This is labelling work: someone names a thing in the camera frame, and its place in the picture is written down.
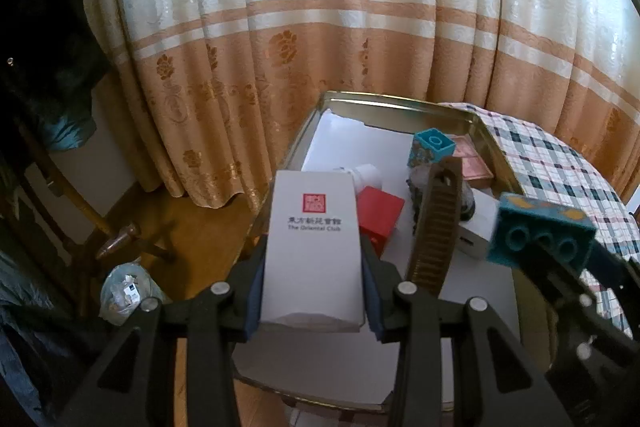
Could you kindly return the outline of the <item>crumpled plastic bag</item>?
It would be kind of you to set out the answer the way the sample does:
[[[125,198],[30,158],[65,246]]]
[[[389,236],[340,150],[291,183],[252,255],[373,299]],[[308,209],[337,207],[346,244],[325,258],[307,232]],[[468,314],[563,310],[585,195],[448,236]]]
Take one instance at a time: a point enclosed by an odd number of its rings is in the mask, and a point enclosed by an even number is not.
[[[139,263],[117,265],[102,285],[99,317],[115,326],[122,326],[140,303],[151,297],[160,299],[162,303],[170,301]]]

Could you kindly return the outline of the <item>plaid tablecloth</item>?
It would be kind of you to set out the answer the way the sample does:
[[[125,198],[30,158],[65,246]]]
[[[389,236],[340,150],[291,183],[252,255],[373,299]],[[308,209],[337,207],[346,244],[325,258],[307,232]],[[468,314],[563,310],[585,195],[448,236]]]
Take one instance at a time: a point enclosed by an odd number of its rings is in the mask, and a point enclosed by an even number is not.
[[[480,117],[515,173],[524,194],[579,208],[597,228],[596,239],[625,260],[639,259],[639,228],[602,174],[541,127],[473,104],[452,103]]]

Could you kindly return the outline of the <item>pink framed makeup palette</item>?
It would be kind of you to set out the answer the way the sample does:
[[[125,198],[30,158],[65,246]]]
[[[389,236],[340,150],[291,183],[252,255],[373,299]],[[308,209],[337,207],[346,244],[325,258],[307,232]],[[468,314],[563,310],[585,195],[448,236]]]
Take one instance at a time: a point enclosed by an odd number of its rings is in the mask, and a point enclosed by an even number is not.
[[[494,174],[477,152],[469,135],[450,134],[449,138],[456,144],[454,157],[462,161],[462,174],[465,181],[477,190],[489,190],[494,182]]]

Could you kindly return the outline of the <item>blue bear toy brick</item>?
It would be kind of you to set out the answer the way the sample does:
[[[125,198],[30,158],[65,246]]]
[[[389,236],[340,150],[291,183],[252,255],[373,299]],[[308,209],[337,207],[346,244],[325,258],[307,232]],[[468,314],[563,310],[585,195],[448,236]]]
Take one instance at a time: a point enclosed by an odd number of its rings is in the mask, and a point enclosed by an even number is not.
[[[416,132],[412,137],[407,165],[410,168],[439,162],[454,155],[456,143],[436,128]]]

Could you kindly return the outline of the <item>white power adapter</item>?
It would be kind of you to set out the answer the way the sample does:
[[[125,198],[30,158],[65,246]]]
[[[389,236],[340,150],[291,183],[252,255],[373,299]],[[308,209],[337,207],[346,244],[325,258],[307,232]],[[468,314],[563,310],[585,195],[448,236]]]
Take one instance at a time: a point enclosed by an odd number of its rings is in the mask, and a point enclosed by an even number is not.
[[[457,251],[469,257],[485,261],[494,233],[499,202],[483,191],[473,188],[475,209],[468,221],[460,221],[458,226]]]

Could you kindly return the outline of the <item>cream and tan curtain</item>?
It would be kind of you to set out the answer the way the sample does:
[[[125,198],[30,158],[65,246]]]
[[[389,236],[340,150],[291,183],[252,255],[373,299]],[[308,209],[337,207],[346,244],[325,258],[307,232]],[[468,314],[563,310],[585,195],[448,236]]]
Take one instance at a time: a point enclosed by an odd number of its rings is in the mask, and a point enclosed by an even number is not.
[[[629,198],[639,182],[631,0],[84,0],[101,95],[147,190],[259,202],[323,92],[466,102],[538,124]]]

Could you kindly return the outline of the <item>brown wooden comb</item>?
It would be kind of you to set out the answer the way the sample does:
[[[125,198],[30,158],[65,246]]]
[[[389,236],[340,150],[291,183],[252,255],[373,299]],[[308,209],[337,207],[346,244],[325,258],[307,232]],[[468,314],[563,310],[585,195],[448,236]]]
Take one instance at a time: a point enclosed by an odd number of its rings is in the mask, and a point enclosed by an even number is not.
[[[450,204],[436,206],[430,205],[428,194],[424,194],[419,222],[413,225],[413,245],[406,279],[438,297],[457,243],[462,164],[460,158],[448,156],[428,165],[431,165],[431,176],[441,172],[451,176],[454,198]]]

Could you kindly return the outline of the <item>white pill bottle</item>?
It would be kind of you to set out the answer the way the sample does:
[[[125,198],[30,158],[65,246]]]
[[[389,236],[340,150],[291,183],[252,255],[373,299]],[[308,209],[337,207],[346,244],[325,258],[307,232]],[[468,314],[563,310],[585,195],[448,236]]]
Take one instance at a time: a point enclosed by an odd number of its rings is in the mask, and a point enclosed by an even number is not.
[[[365,188],[373,187],[381,190],[383,179],[380,170],[371,164],[363,164],[356,167],[336,167],[334,171],[348,173],[352,177],[352,184],[356,194],[360,194]]]

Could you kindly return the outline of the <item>white rectangular carton box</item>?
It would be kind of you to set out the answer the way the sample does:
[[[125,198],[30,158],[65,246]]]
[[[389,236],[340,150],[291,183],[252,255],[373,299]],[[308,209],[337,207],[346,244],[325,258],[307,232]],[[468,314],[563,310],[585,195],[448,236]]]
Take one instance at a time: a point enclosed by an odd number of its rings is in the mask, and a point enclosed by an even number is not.
[[[260,325],[356,333],[364,323],[356,193],[344,172],[274,179]]]

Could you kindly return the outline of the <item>long blue toy brick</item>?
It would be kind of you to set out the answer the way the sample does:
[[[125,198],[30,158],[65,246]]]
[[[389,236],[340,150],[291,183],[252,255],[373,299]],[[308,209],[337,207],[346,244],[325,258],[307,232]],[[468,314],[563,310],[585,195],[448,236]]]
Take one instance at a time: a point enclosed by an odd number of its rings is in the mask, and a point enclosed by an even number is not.
[[[584,210],[514,193],[502,193],[487,260],[516,267],[529,243],[577,274],[585,269],[597,228]]]

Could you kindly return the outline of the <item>red toy brick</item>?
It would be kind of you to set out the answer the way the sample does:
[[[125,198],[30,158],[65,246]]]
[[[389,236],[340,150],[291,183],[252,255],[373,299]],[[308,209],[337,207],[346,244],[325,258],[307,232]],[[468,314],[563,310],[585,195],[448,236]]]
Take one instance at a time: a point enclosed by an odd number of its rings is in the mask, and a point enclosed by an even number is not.
[[[381,258],[397,225],[405,201],[373,186],[357,195],[359,231],[367,236],[375,254]]]

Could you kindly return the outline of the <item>grey black rock toy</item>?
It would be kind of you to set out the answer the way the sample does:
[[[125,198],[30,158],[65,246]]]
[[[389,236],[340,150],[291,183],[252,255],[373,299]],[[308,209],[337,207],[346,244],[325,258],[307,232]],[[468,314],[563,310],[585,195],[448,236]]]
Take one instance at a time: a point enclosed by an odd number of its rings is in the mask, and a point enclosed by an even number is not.
[[[411,195],[413,209],[413,225],[417,225],[422,211],[423,196],[428,194],[427,200],[430,205],[447,205],[454,198],[454,184],[452,178],[446,172],[436,173],[431,176],[431,165],[419,165],[409,171],[407,180]],[[470,221],[475,213],[475,198],[472,187],[465,180],[461,181],[460,194],[460,217],[462,222]]]

